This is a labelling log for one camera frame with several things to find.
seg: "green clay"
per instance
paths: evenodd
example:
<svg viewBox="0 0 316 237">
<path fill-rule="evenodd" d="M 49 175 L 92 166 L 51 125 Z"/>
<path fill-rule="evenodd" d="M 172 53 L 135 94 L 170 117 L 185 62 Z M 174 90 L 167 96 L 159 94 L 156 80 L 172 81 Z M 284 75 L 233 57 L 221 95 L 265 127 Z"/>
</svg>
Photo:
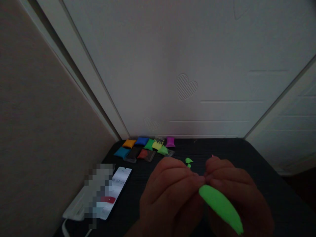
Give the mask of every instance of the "green clay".
<svg viewBox="0 0 316 237">
<path fill-rule="evenodd" d="M 144 146 L 144 149 L 152 150 L 152 144 L 153 144 L 154 142 L 155 142 L 155 140 L 149 138 L 149 140 L 148 140 L 146 146 Z"/>
<path fill-rule="evenodd" d="M 168 149 L 165 146 L 162 146 L 157 152 L 162 155 L 167 155 L 169 153 Z"/>
<path fill-rule="evenodd" d="M 191 160 L 189 157 L 188 158 L 185 158 L 185 163 L 189 164 L 189 163 L 192 163 L 193 160 Z"/>
<path fill-rule="evenodd" d="M 238 212 L 224 194 L 209 185 L 200 187 L 198 193 L 238 235 L 244 232 Z"/>
</svg>

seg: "cable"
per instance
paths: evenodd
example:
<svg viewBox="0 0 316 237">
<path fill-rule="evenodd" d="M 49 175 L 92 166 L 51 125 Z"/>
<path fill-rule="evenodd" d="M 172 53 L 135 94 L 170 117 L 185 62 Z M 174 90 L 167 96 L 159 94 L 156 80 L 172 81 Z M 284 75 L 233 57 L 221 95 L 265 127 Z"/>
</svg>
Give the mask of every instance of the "cable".
<svg viewBox="0 0 316 237">
<path fill-rule="evenodd" d="M 67 229 L 66 229 L 66 221 L 67 221 L 67 220 L 68 220 L 68 218 L 65 219 L 64 222 L 63 222 L 63 224 L 62 224 L 62 232 L 63 232 L 64 237 L 70 237 L 70 235 L 69 235 L 69 233 L 68 233 L 68 231 L 67 231 Z M 87 232 L 87 234 L 85 235 L 85 237 L 88 237 L 89 234 L 91 233 L 91 231 L 92 231 L 92 229 L 90 229 L 90 230 Z"/>
<path fill-rule="evenodd" d="M 92 231 L 92 229 L 90 229 L 90 230 L 88 231 L 88 233 L 86 234 L 85 237 L 88 237 L 91 231 Z"/>
<path fill-rule="evenodd" d="M 64 235 L 65 237 L 70 237 L 70 236 L 69 236 L 69 233 L 68 233 L 68 231 L 67 231 L 67 229 L 66 229 L 66 221 L 67 221 L 67 220 L 68 220 L 68 218 L 65 219 L 64 222 L 63 222 L 62 231 L 63 231 L 63 235 Z"/>
</svg>

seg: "phone screen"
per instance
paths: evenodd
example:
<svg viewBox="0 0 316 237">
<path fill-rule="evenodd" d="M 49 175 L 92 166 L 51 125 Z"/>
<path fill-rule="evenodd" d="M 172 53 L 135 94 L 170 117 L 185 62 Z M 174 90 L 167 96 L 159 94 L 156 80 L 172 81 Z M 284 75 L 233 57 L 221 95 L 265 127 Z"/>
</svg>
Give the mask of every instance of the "phone screen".
<svg viewBox="0 0 316 237">
<path fill-rule="evenodd" d="M 108 196 L 103 197 L 97 207 L 102 208 L 100 219 L 106 220 L 115 205 L 132 169 L 119 167 L 113 175 L 112 181 L 109 180 Z"/>
</svg>

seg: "heart pattern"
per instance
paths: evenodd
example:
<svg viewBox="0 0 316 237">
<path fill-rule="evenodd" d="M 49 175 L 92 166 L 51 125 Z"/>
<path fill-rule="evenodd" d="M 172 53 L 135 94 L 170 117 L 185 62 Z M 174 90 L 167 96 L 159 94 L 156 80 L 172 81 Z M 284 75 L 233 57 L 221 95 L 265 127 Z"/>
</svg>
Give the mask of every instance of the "heart pattern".
<svg viewBox="0 0 316 237">
<path fill-rule="evenodd" d="M 180 74 L 177 79 L 177 91 L 179 100 L 186 100 L 190 98 L 198 89 L 196 81 L 190 81 L 186 74 Z"/>
<path fill-rule="evenodd" d="M 150 118 L 146 117 L 144 118 L 144 123 L 148 131 L 155 131 L 159 128 L 159 123 L 156 121 L 152 121 Z"/>
</svg>

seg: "dark table surface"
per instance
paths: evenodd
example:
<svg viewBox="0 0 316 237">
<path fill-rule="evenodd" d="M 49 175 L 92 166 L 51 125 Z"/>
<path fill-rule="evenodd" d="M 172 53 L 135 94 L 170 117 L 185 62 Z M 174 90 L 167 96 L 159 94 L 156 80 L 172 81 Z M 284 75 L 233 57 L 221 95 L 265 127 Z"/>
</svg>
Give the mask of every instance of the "dark table surface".
<svg viewBox="0 0 316 237">
<path fill-rule="evenodd" d="M 163 158 L 156 154 L 148 163 L 138 160 L 131 164 L 113 156 L 124 141 L 113 145 L 103 163 L 131 168 L 132 174 L 116 201 L 107 221 L 98 220 L 97 229 L 89 236 L 123 236 L 139 218 L 139 200 L 146 182 L 157 163 Z M 266 198 L 275 221 L 274 236 L 316 236 L 316 214 L 297 196 L 291 187 L 274 171 L 263 157 L 242 139 L 176 139 L 174 158 L 184 162 L 190 157 L 191 170 L 200 175 L 205 172 L 205 162 L 213 155 L 230 160 L 236 167 L 245 169 L 254 179 Z M 85 236 L 89 220 L 66 222 L 70 236 Z M 61 228 L 55 236 L 63 236 Z M 214 236 L 206 218 L 195 228 L 192 236 Z"/>
</svg>

